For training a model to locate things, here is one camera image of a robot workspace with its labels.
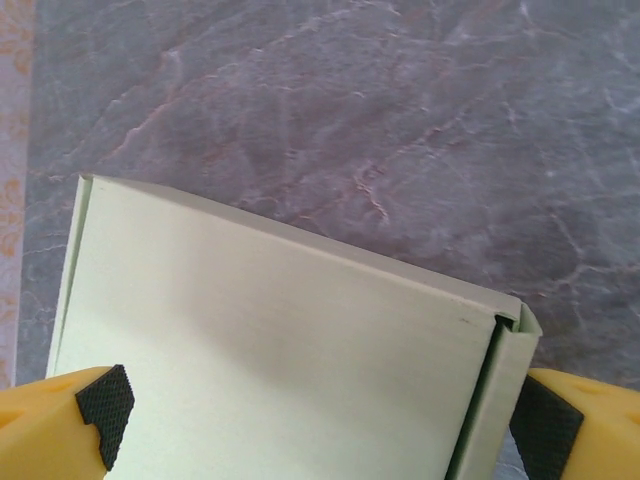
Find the black rubber pad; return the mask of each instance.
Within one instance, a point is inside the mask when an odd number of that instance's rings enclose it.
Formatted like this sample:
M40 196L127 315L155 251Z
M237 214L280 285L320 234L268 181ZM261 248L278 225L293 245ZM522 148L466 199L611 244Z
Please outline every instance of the black rubber pad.
M107 470L111 471L134 403L124 367L116 365L76 393L76 401L84 423L93 424L98 429L100 456Z
M527 376L511 418L511 434L530 480L559 480L584 415Z

